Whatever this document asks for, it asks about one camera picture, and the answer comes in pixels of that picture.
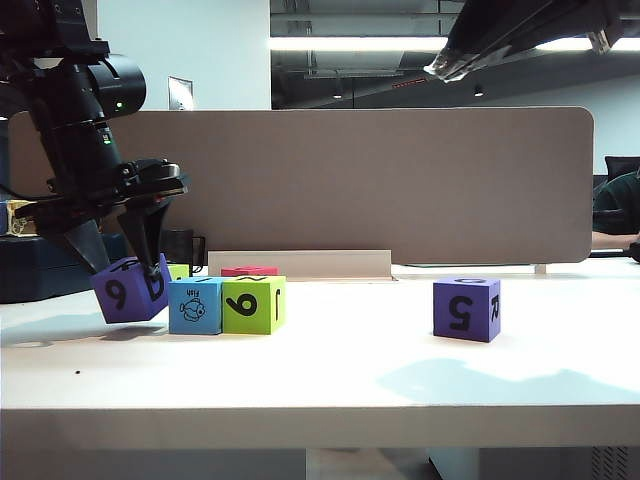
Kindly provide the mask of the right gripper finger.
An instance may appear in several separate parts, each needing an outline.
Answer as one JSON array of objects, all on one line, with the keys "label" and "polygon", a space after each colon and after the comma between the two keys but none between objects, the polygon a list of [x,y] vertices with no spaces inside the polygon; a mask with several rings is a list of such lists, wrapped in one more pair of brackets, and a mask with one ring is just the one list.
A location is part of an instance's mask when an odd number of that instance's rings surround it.
[{"label": "right gripper finger", "polygon": [[435,59],[424,67],[424,71],[444,82],[457,81],[468,73],[469,62],[480,51],[483,31],[496,17],[486,1],[467,1],[448,34],[445,47]]},{"label": "right gripper finger", "polygon": [[510,61],[545,43],[584,36],[605,53],[624,35],[617,1],[486,1],[496,17],[483,31],[484,44],[471,71]]}]

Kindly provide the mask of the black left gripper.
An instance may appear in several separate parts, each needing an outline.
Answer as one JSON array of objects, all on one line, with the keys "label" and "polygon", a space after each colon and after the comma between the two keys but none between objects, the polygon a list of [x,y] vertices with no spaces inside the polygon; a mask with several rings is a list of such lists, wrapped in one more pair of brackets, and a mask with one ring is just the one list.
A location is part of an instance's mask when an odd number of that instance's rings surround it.
[{"label": "black left gripper", "polygon": [[32,224],[41,236],[64,233],[67,250],[93,275],[110,265],[96,222],[124,206],[118,223],[145,275],[159,277],[163,219],[170,198],[185,193],[187,184],[184,174],[103,175],[94,183],[85,182],[85,192],[29,200],[15,209],[14,216]]}]

